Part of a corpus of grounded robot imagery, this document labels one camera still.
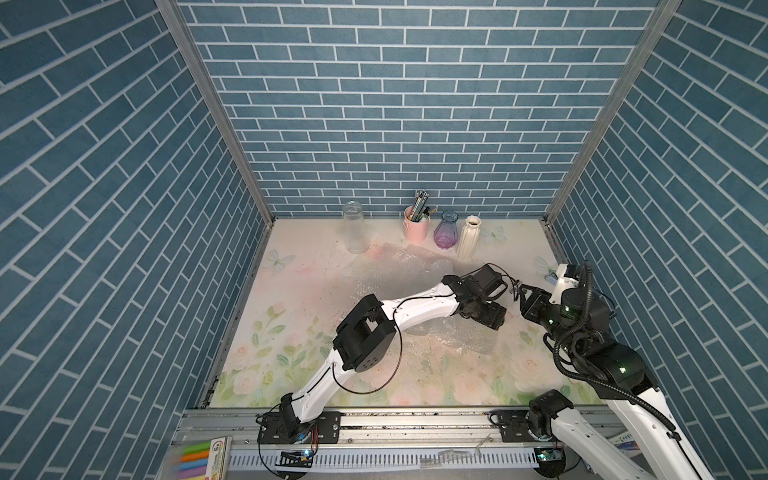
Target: robotic arm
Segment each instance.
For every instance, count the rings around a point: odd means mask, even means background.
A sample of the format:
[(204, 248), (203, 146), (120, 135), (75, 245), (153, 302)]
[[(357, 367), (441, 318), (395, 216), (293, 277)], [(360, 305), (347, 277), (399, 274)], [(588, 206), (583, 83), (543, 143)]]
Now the robotic arm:
[[(512, 288), (519, 289), (523, 317), (547, 330), (544, 342), (553, 352), (558, 369), (590, 383), (606, 400), (632, 433), (657, 478), (713, 480), (680, 431), (642, 358), (613, 339), (609, 328), (613, 312), (593, 296), (588, 264), (583, 269), (563, 264), (557, 274), (553, 293), (518, 286), (516, 280), (510, 280)], [(396, 332), (402, 335), (403, 329), (455, 313), (498, 329), (504, 323), (506, 308), (494, 300), (509, 287), (502, 275), (486, 264), (461, 277), (445, 276), (438, 285), (414, 296), (384, 301), (372, 294), (363, 297), (336, 328), (333, 350), (317, 373), (301, 390), (281, 398), (280, 436), (290, 443), (305, 441), (331, 397), (355, 373), (381, 361)], [(561, 350), (569, 360), (560, 357)], [(556, 390), (531, 400), (528, 427), (537, 440), (557, 439), (569, 445), (603, 478), (654, 478), (597, 433)]]
[(301, 441), (340, 386), (381, 361), (396, 332), (454, 313), (498, 330), (507, 309), (493, 300), (507, 288), (502, 275), (484, 265), (461, 277), (446, 275), (407, 298), (380, 302), (373, 294), (364, 296), (336, 328), (333, 350), (317, 373), (301, 390), (280, 399), (286, 436)]

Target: aluminum corner post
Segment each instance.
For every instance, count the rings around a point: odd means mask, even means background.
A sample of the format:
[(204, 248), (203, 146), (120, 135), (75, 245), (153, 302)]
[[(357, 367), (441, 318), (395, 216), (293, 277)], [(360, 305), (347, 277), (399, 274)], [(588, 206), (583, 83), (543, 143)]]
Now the aluminum corner post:
[(221, 103), (221, 98), (214, 86), (214, 81), (208, 74), (203, 57), (197, 49), (197, 45), (192, 38), (192, 32), (184, 20), (184, 14), (182, 14), (177, 0), (155, 0), (155, 3), (160, 10), (160, 15), (162, 15), (163, 20), (168, 26), (171, 37), (173, 37), (176, 46), (179, 48), (182, 58), (187, 63), (187, 68), (189, 68), (195, 85), (200, 90), (200, 94), (203, 96), (203, 100), (208, 106), (208, 110), (210, 110), (210, 114), (221, 133), (221, 137), (227, 145), (235, 165), (237, 165), (237, 170), (243, 176), (253, 201), (256, 202), (256, 206), (264, 217), (266, 225), (271, 227), (275, 217), (272, 215), (270, 205), (266, 202), (266, 198), (264, 198), (259, 184), (256, 182), (256, 177), (253, 175), (253, 170), (243, 150), (243, 145), (235, 134), (229, 115), (227, 115), (227, 111)]
[(592, 155), (597, 150), (598, 145), (603, 140), (608, 128), (611, 126), (616, 117), (616, 113), (619, 111), (621, 104), (624, 103), (624, 99), (632, 89), (635, 80), (640, 75), (645, 62), (648, 61), (651, 52), (656, 47), (656, 44), (661, 38), (661, 34), (664, 33), (664, 29), (669, 25), (672, 16), (677, 11), (677, 7), (680, 6), (681, 0), (659, 0), (656, 9), (650, 14), (648, 23), (645, 25), (645, 30), (637, 42), (637, 45), (632, 49), (627, 64), (624, 66), (624, 70), (621, 71), (621, 75), (616, 80), (611, 94), (608, 96), (608, 100), (600, 110), (597, 119), (592, 125), (592, 129), (584, 139), (584, 143), (581, 144), (574, 163), (571, 165), (571, 169), (563, 178), (558, 192), (555, 194), (554, 199), (547, 210), (544, 213), (544, 221), (549, 225), (554, 225), (560, 211), (563, 209), (568, 196), (576, 187), (579, 177), (584, 173), (584, 169), (587, 168), (589, 161), (592, 159)]

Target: clear glass jar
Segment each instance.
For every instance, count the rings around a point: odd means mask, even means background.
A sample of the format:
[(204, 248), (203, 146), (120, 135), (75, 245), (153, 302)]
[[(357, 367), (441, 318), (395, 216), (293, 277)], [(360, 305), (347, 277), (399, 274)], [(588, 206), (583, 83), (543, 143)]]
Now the clear glass jar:
[(347, 202), (342, 207), (344, 216), (344, 243), (350, 253), (360, 255), (371, 244), (366, 231), (366, 221), (360, 202)]

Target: cable tray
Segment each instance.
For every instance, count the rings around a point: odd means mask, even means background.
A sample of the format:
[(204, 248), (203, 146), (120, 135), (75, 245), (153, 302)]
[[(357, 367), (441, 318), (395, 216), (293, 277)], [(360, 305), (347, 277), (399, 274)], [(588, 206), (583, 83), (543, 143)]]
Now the cable tray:
[[(275, 466), (281, 452), (295, 452), (299, 449), (277, 449), (265, 451), (262, 456), (269, 467), (281, 471), (306, 472), (306, 468), (283, 468)], [(532, 447), (494, 447), (492, 449), (343, 449), (325, 451), (315, 455), (311, 471), (316, 473), (394, 472), (424, 468), (470, 469), (470, 468), (536, 468)], [(258, 452), (250, 449), (233, 449), (229, 470), (245, 472), (264, 470)]]

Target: white ceramic vase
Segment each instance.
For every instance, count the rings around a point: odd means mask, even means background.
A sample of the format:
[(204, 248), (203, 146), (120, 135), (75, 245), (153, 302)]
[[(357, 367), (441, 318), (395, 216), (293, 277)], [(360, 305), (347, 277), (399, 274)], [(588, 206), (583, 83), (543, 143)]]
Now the white ceramic vase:
[(464, 221), (462, 236), (458, 240), (458, 250), (456, 251), (460, 260), (467, 260), (475, 251), (480, 238), (480, 223), (480, 219), (474, 215), (467, 217), (467, 220)]

